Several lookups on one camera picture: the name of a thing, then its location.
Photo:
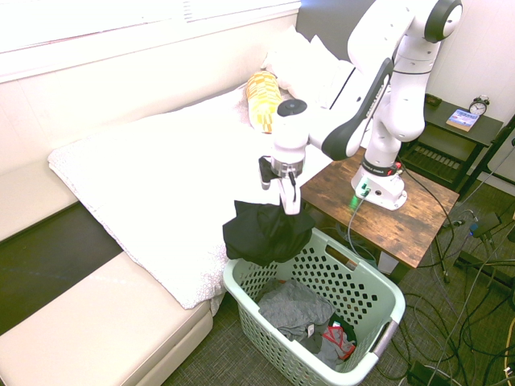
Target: yellow pillow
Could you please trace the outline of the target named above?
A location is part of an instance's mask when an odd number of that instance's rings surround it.
[[[260,71],[247,83],[250,124],[263,133],[272,133],[273,115],[282,102],[281,92],[274,74]]]

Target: book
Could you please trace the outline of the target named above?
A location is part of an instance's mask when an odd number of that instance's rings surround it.
[[[464,111],[461,109],[457,109],[450,117],[447,119],[447,124],[456,127],[457,129],[462,129],[465,131],[469,131],[471,127],[479,119],[479,115],[471,114],[468,111]]]

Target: white blanket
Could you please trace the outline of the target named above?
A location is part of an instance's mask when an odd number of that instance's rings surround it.
[[[258,173],[270,140],[249,123],[243,85],[61,147],[48,161],[127,254],[189,309],[225,291],[222,225],[236,215],[234,200],[279,203],[277,187],[263,191]],[[329,162],[308,146],[299,184]]]

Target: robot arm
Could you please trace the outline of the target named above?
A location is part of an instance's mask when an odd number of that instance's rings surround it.
[[[274,127],[270,166],[262,160],[260,167],[262,181],[277,179],[286,214],[300,210],[295,178],[306,145],[333,160],[352,157],[372,116],[371,140],[352,186],[357,196],[390,210],[406,201],[395,158],[401,143],[424,129],[424,95],[439,42],[453,32],[461,12],[460,0],[376,0],[349,38],[356,69],[333,108],[314,112],[295,100],[279,106],[283,123],[277,133]]]

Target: bed frame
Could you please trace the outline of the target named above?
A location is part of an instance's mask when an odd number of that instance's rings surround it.
[[[0,177],[0,379],[162,384],[212,329],[208,302],[183,309],[47,168]]]

